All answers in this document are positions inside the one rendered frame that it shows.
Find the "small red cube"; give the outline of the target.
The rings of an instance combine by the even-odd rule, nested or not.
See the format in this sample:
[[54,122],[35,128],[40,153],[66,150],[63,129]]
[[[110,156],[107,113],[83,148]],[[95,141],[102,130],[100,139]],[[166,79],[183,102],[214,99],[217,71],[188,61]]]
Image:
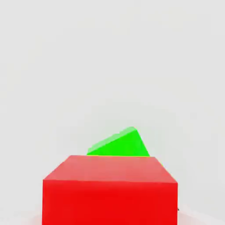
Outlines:
[[70,156],[43,180],[42,225],[178,225],[178,183],[155,157]]

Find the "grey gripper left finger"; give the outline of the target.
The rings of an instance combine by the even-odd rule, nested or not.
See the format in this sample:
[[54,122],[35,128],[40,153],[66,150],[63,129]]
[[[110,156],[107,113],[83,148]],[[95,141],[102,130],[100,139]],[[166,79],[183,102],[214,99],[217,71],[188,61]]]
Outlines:
[[42,208],[23,211],[22,225],[42,225]]

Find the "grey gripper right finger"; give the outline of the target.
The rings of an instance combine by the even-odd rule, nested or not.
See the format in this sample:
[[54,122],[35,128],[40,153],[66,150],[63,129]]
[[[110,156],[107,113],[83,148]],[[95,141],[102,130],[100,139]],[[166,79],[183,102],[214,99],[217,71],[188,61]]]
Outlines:
[[178,208],[178,225],[202,225],[202,221],[194,211],[188,208]]

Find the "small green cube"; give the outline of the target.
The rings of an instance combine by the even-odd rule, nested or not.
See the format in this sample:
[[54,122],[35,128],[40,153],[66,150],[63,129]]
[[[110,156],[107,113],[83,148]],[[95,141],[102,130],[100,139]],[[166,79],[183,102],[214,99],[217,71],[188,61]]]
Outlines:
[[116,167],[163,168],[151,157],[139,132],[134,127],[113,134],[88,149],[86,157]]

